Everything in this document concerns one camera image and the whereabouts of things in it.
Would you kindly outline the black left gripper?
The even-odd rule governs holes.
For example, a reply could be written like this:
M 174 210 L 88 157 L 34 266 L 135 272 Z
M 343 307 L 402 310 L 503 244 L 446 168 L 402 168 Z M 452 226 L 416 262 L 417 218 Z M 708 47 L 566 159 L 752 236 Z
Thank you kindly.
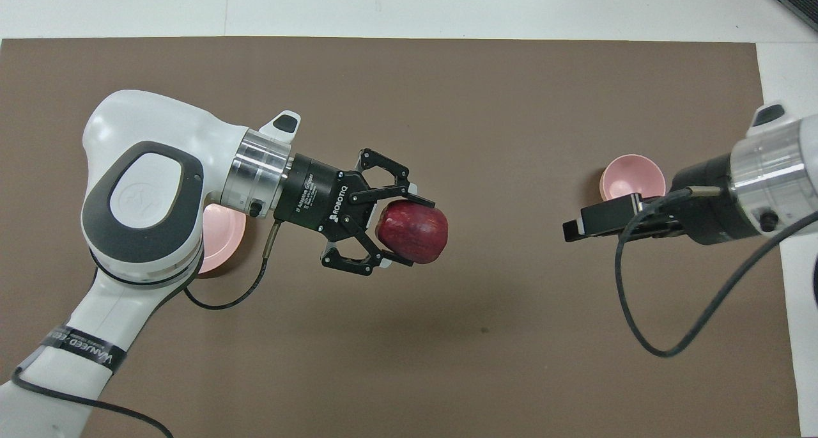
M 392 175 L 394 182 L 385 187 L 353 191 L 359 187 L 359 173 L 363 175 L 370 169 L 385 170 Z M 322 234 L 327 239 L 320 258 L 325 268 L 368 277 L 376 268 L 389 268 L 393 263 L 411 267 L 415 262 L 388 249 L 381 249 L 366 234 L 362 223 L 353 217 L 345 217 L 351 216 L 348 208 L 354 210 L 359 205 L 371 205 L 381 199 L 397 197 L 435 208 L 433 200 L 417 195 L 417 188 L 408 179 L 409 173 L 405 165 L 370 148 L 360 151 L 355 171 L 342 171 L 306 155 L 295 155 L 275 206 L 275 219 Z M 348 239 L 354 239 L 362 246 L 365 257 L 342 255 L 338 243 Z

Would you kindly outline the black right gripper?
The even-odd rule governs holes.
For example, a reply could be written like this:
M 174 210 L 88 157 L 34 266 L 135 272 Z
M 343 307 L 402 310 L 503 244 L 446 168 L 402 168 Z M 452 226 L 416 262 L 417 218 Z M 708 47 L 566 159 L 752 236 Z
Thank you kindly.
M 671 190 L 685 187 L 716 187 L 716 196 L 690 197 L 650 215 L 632 231 L 630 240 L 670 238 L 684 234 L 698 244 L 709 246 L 759 236 L 730 190 L 730 153 L 680 170 L 672 179 Z M 565 242 L 592 237 L 619 236 L 626 225 L 658 197 L 643 199 L 629 194 L 581 209 L 579 217 L 562 225 Z

